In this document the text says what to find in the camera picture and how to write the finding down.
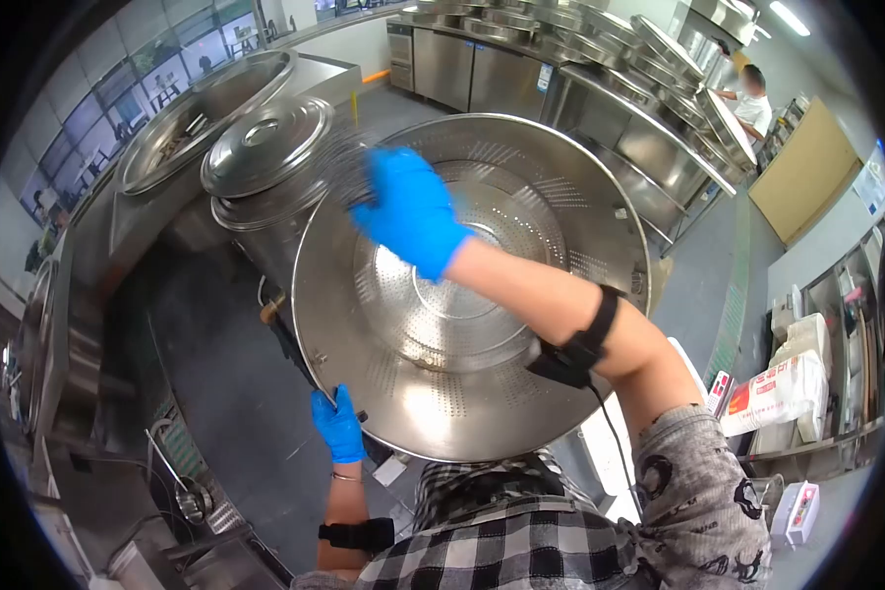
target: stainless steel colander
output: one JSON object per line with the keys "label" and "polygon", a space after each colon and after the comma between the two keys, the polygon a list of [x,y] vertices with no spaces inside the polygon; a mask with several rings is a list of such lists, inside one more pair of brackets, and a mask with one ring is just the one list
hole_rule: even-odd
{"label": "stainless steel colander", "polygon": [[[566,136],[473,113],[416,125],[383,145],[429,161],[460,223],[481,239],[610,284],[649,311],[649,253],[636,213],[603,164]],[[359,235],[329,196],[299,247],[293,313],[318,385],[347,384],[367,412],[364,429],[414,455],[511,457],[564,435],[598,405],[588,391],[525,370],[537,339],[517,318],[454,283],[420,278]]]}

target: blue nitrile glove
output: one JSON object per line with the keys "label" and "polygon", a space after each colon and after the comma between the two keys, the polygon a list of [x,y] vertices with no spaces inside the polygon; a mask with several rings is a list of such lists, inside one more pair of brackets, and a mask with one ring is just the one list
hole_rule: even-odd
{"label": "blue nitrile glove", "polygon": [[377,203],[351,209],[357,228],[416,266],[420,277],[439,280],[472,230],[456,222],[443,180],[412,149],[374,149],[370,158]]}
{"label": "blue nitrile glove", "polygon": [[333,463],[354,463],[367,456],[364,440],[360,433],[360,422],[354,413],[354,404],[347,394],[347,386],[338,386],[334,396],[338,407],[327,398],[325,392],[316,389],[311,392],[311,421],[331,447]]}

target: orange pipe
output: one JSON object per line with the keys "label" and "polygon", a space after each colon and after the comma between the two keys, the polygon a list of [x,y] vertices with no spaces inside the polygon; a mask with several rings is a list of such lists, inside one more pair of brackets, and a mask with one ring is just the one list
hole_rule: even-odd
{"label": "orange pipe", "polygon": [[384,70],[383,72],[377,72],[376,74],[372,74],[371,76],[365,77],[363,82],[364,84],[369,84],[374,80],[379,80],[382,77],[389,76],[389,70]]}

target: black armband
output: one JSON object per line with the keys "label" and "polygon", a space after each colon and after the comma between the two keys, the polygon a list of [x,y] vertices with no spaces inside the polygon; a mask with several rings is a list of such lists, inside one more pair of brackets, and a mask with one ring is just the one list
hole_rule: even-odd
{"label": "black armband", "polygon": [[590,385],[590,369],[605,356],[603,341],[614,323],[621,295],[610,285],[600,285],[600,289],[603,299],[590,327],[571,336],[562,347],[542,340],[541,355],[528,365],[528,371],[578,389]]}
{"label": "black armband", "polygon": [[359,525],[320,525],[318,538],[327,540],[331,547],[379,553],[393,546],[393,519],[383,516]]}

